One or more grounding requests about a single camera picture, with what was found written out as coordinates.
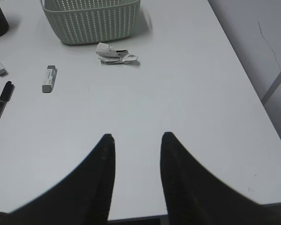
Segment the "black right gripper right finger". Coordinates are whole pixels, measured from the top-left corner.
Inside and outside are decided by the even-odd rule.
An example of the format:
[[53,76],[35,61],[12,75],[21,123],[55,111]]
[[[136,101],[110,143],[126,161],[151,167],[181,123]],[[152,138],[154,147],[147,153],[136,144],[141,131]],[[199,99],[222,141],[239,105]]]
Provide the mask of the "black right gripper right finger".
[[162,136],[160,173],[171,225],[281,225],[281,215],[214,176],[172,132]]

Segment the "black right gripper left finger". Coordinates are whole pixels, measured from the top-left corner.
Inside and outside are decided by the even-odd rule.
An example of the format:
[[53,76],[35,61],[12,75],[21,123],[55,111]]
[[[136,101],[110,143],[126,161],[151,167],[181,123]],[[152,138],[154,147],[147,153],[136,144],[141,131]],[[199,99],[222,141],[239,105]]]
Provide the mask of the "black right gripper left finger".
[[54,187],[10,213],[0,225],[106,225],[115,180],[115,141],[104,134],[94,149]]

